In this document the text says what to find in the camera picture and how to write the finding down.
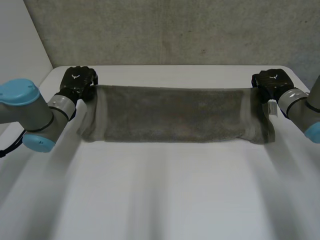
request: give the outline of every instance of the white table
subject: white table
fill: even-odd
[[[40,86],[46,100],[68,67]],[[282,66],[93,66],[104,85],[250,88]],[[320,239],[320,148],[279,112],[276,142],[85,143],[78,104],[51,153],[21,146],[1,160],[1,240]],[[4,149],[21,132],[12,123]]]

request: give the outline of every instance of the gray fabric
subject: gray fabric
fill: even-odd
[[[208,143],[275,140],[256,88],[181,89],[98,85],[78,134],[88,142]]]

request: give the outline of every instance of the blue end cap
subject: blue end cap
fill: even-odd
[[[39,89],[29,79],[17,78],[0,86],[0,103],[6,105],[24,106],[33,103],[39,96]]]
[[[40,153],[48,153],[56,145],[50,139],[29,133],[23,136],[22,142],[27,148]]]
[[[304,135],[316,144],[320,144],[320,121],[310,126]]]

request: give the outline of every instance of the black cable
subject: black cable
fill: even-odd
[[[16,150],[17,147],[19,147],[22,144],[22,138],[25,133],[26,130],[23,130],[19,137],[9,147],[7,147],[5,150],[0,150],[0,158],[3,158],[8,153],[11,153],[12,151]]]

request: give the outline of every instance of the gray wall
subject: gray wall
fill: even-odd
[[[320,74],[320,0],[24,2],[54,67],[284,65],[309,88]]]

